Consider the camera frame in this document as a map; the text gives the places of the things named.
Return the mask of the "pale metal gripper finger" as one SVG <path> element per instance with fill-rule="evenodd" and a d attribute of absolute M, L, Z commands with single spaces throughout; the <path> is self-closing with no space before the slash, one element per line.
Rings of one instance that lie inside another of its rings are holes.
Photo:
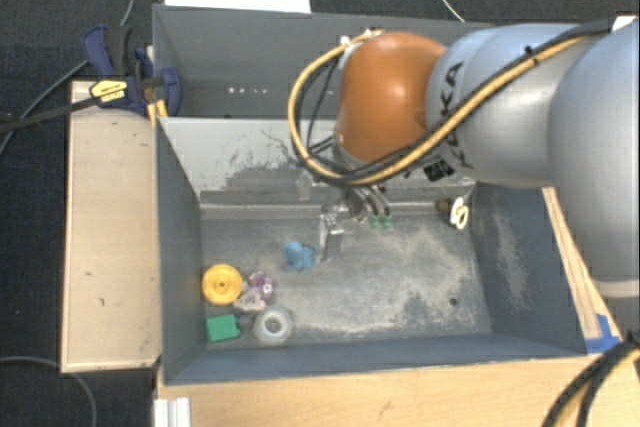
<path fill-rule="evenodd" d="M 341 227 L 331 228 L 328 232 L 328 259 L 333 260 L 342 254 L 345 231 Z"/>
<path fill-rule="evenodd" d="M 331 260 L 337 252 L 337 221 L 334 216 L 322 214 L 320 216 L 320 261 Z"/>

